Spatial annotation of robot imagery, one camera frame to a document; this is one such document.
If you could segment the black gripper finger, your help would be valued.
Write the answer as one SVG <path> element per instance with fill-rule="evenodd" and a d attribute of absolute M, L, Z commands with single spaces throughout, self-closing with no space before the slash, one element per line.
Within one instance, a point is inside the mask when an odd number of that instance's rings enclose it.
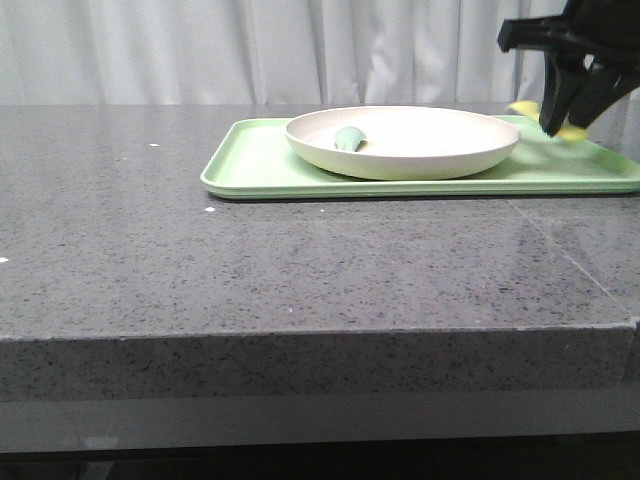
<path fill-rule="evenodd" d="M 545 58 L 545 80 L 539 124 L 549 136 L 555 136 L 572 102 L 585 83 L 583 58 Z"/>
<path fill-rule="evenodd" d="M 585 83 L 572 101 L 568 120 L 574 126 L 590 126 L 609 107 L 638 87 L 638 64 L 614 64 L 594 59 Z"/>

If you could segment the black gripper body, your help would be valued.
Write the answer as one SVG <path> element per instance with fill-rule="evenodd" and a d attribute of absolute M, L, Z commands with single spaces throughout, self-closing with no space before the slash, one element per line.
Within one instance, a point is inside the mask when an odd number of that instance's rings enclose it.
<path fill-rule="evenodd" d="M 497 37 L 503 52 L 544 53 L 546 69 L 585 75 L 639 72 L 639 3 L 569 1 L 556 15 L 508 19 Z"/>

